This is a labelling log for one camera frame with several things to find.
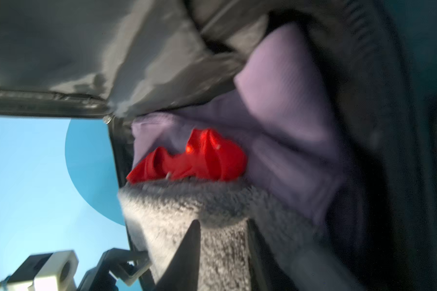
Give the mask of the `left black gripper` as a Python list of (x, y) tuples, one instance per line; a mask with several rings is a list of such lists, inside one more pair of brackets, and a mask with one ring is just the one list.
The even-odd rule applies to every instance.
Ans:
[(151, 266), (147, 251), (110, 249), (104, 252), (96, 267), (83, 276), (77, 291), (110, 291), (116, 281), (132, 286)]

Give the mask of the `purple pants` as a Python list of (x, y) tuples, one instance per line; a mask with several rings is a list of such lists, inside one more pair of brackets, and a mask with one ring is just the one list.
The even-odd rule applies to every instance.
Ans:
[(133, 168), (158, 147), (182, 153), (194, 129), (213, 129), (245, 152), (253, 185), (316, 224), (355, 222), (362, 205), (349, 187), (352, 159), (300, 27), (271, 32), (234, 83), (204, 105), (136, 119)]

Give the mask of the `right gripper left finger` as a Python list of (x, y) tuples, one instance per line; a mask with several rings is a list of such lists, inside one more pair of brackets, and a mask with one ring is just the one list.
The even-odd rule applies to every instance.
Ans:
[(155, 291), (196, 291), (199, 282), (201, 227), (196, 219), (189, 226), (173, 259), (156, 283)]

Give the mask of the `red t-shirt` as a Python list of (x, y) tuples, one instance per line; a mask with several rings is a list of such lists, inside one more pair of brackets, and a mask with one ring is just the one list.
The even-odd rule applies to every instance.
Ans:
[(247, 156), (232, 140), (213, 129), (194, 129), (179, 154), (158, 147), (142, 159), (128, 174), (131, 184), (157, 179), (198, 178), (232, 181), (246, 171)]

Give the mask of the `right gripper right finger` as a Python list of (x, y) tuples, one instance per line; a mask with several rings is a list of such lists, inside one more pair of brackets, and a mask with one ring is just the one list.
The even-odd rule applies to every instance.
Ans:
[(247, 244), (252, 291), (296, 291), (294, 282), (281, 270), (254, 220), (247, 225)]

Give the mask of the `grey towel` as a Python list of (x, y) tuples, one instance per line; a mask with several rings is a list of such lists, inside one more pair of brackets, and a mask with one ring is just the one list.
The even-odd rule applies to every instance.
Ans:
[(196, 220), (201, 228), (199, 290), (250, 290), (247, 224), (253, 222), (278, 269), (299, 290), (362, 289), (326, 245), (320, 227), (241, 180), (161, 179), (127, 184), (118, 198), (134, 246), (149, 253), (155, 281), (166, 272)]

